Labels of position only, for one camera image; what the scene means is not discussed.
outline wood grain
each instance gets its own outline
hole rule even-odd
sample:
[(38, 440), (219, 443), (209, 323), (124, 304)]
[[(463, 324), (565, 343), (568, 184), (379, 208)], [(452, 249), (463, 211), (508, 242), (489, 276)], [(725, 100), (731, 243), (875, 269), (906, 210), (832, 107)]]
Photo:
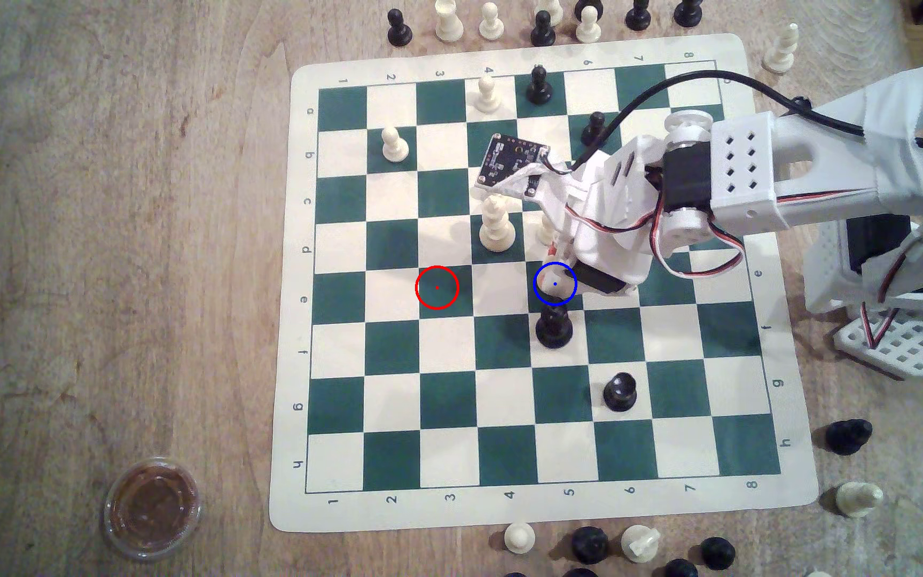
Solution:
[[(561, 575), (564, 536), (536, 524), (528, 556), (497, 527), (293, 535), (268, 521), (289, 83), (306, 64), (524, 46), (531, 2), (502, 2), (507, 29), (433, 34), (429, 2), (398, 4), (416, 39), (386, 41), (391, 3), (0, 1), (0, 574)], [(566, 2), (571, 10), (571, 2)], [(750, 72), (826, 102), (908, 65), (892, 1), (705, 4), (694, 30), (655, 2), (645, 37), (736, 33)], [(604, 40), (633, 38), (610, 4)], [(323, 18), (313, 19), (311, 14)], [(759, 57), (774, 26), (803, 41), (783, 78)], [(570, 14), (559, 42), (572, 42)], [(767, 103), (758, 99), (759, 109)], [(923, 381), (897, 382), (833, 352), (839, 316), (803, 307), (801, 255), (814, 231), (780, 234), (789, 308), (817, 427), (870, 419), (851, 458), (815, 449), (824, 487), (878, 482), (888, 504), (848, 520), (791, 509), (638, 518), (660, 554), (608, 575), (659, 575), (723, 535), (738, 575), (923, 575)], [(100, 537), (109, 483), (149, 455), (183, 461), (205, 499), (202, 525), (154, 566)], [(630, 519), (597, 521), (617, 537)]]

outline chessboard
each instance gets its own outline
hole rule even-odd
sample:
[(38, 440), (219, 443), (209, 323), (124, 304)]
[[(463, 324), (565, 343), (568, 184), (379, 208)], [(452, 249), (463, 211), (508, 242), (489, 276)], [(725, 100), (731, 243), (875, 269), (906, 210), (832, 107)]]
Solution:
[[(543, 64), (554, 96), (525, 98)], [(773, 234), (746, 238), (729, 273), (683, 280), (655, 266), (637, 295), (578, 295), (574, 337), (533, 326), (546, 247), (535, 204), (492, 253), (468, 194), (492, 135), (582, 150), (645, 88), (701, 68), (747, 74), (736, 36), (375, 59), (301, 68), (291, 82), (270, 518), (337, 532), (801, 505), (817, 482)], [(502, 104), (483, 114), (477, 81)], [(749, 89), (673, 86), (602, 150), (663, 137), (673, 111), (754, 112)], [(408, 157), (382, 156), (395, 126)], [(712, 241), (670, 263), (707, 270)], [(638, 400), (601, 399), (618, 372)]]

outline red circle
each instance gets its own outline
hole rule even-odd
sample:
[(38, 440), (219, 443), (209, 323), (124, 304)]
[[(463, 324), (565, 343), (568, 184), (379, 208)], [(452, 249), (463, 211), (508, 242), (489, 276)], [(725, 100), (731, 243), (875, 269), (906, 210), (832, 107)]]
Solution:
[[(451, 299), (451, 302), (447, 303), (446, 305), (444, 305), (444, 306), (442, 306), (442, 307), (430, 307), (428, 304), (426, 304), (426, 301), (423, 300), (423, 297), (421, 297), (421, 296), (418, 294), (418, 280), (419, 280), (420, 278), (423, 278), (423, 275), (426, 274), (427, 271), (429, 271), (429, 270), (431, 270), (431, 269), (435, 269), (435, 268), (442, 268), (442, 269), (446, 270), (447, 272), (451, 273), (451, 278), (453, 278), (453, 279), (455, 280), (455, 297), (454, 297), (453, 299)], [(455, 275), (455, 271), (454, 271), (454, 270), (451, 270), (451, 269), (449, 269), (449, 268), (447, 268), (447, 267), (442, 267), (442, 266), (440, 266), (440, 265), (433, 265), (432, 267), (427, 267), (427, 268), (423, 269), (421, 272), (418, 273), (418, 276), (416, 277), (416, 297), (418, 298), (418, 302), (423, 303), (423, 306), (426, 307), (426, 308), (428, 308), (428, 309), (432, 309), (432, 310), (442, 310), (442, 309), (445, 309), (445, 308), (447, 308), (447, 307), (449, 307), (449, 306), (455, 304), (455, 301), (458, 300), (458, 293), (460, 293), (461, 291), (462, 291), (462, 285), (458, 282), (458, 277), (457, 277), (457, 275)]]

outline blue circle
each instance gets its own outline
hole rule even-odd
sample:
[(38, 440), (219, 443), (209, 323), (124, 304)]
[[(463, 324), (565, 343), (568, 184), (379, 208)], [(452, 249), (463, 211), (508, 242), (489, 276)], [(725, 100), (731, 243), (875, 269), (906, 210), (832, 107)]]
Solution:
[[(560, 303), (549, 303), (549, 302), (545, 301), (545, 300), (544, 300), (544, 297), (541, 297), (541, 296), (539, 295), (539, 290), (537, 289), (537, 286), (536, 286), (536, 277), (539, 276), (539, 271), (542, 271), (542, 270), (544, 270), (545, 268), (547, 268), (547, 267), (549, 267), (549, 266), (551, 266), (551, 265), (561, 265), (561, 266), (565, 267), (566, 269), (568, 269), (568, 272), (572, 273), (572, 282), (574, 283), (574, 284), (572, 285), (572, 294), (569, 295), (567, 299), (565, 299), (564, 301), (561, 301)], [(544, 263), (543, 266), (541, 266), (540, 268), (536, 269), (536, 274), (532, 275), (532, 294), (533, 294), (533, 295), (536, 295), (536, 297), (539, 299), (539, 301), (542, 302), (542, 303), (544, 303), (544, 304), (547, 305), (547, 306), (555, 306), (555, 307), (558, 307), (558, 306), (561, 306), (561, 305), (567, 305), (567, 304), (568, 304), (568, 301), (571, 301), (572, 299), (575, 298), (575, 292), (578, 290), (579, 287), (580, 287), (580, 282), (578, 281), (577, 278), (575, 278), (575, 271), (572, 270), (572, 267), (566, 265), (565, 263), (559, 263), (558, 261), (551, 261), (550, 263)]]

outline white pawn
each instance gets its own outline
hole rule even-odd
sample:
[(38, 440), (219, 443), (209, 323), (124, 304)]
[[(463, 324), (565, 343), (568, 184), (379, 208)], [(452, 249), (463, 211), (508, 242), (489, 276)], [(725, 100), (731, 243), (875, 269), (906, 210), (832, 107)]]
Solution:
[(515, 225), (507, 218), (505, 199), (499, 194), (491, 194), (483, 201), (479, 241), (494, 253), (503, 253), (515, 243)]
[(883, 500), (885, 494), (870, 482), (852, 480), (836, 490), (836, 506), (848, 518), (865, 517)]
[(505, 530), (505, 546), (508, 551), (525, 555), (536, 542), (536, 534), (533, 533), (529, 523), (512, 523)]
[(444, 42), (456, 42), (465, 32), (457, 15), (455, 0), (437, 0), (437, 38)]
[(634, 525), (622, 533), (622, 552), (633, 563), (647, 563), (658, 554), (660, 533), (642, 525)]
[(793, 52), (800, 41), (800, 31), (795, 24), (788, 25), (776, 38), (774, 46), (768, 48), (761, 60), (764, 69), (775, 74), (786, 74), (792, 68)]
[(536, 7), (532, 9), (533, 18), (536, 12), (546, 10), (551, 15), (551, 26), (557, 26), (565, 18), (565, 10), (561, 7), (561, 0), (536, 0)]
[(408, 157), (408, 142), (398, 135), (397, 128), (388, 126), (382, 133), (384, 137), (384, 158), (391, 162), (401, 162)]
[(505, 23), (497, 17), (497, 5), (493, 2), (483, 4), (483, 21), (479, 23), (479, 33), (487, 40), (496, 40), (505, 32)]
[(479, 79), (479, 98), (476, 100), (476, 110), (490, 114), (500, 106), (500, 97), (494, 87), (496, 81), (493, 76), (484, 76)]
[(583, 7), (583, 21), (575, 27), (575, 38), (590, 44), (600, 40), (600, 25), (597, 24), (597, 8), (593, 6)]

